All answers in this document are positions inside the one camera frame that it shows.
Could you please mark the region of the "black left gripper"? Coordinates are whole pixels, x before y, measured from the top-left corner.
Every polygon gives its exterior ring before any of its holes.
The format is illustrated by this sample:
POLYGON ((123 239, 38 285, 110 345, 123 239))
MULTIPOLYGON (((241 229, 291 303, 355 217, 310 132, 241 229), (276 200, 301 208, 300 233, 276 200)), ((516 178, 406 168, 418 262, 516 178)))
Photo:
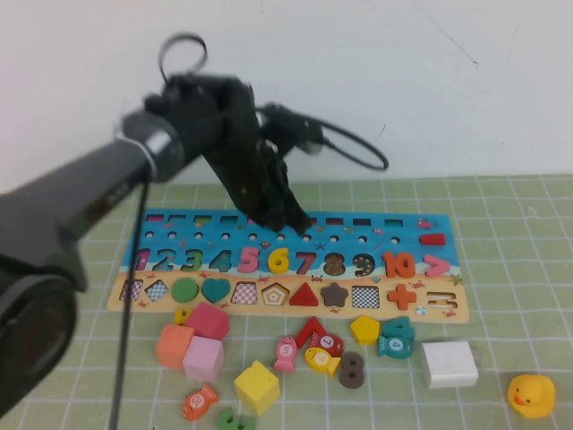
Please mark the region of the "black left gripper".
POLYGON ((221 132, 203 157, 236 208, 262 228, 279 232, 288 225, 296 234, 304 234, 312 219, 292 191, 286 194, 282 162, 264 141, 257 116, 227 111, 210 120, 221 127, 221 132))

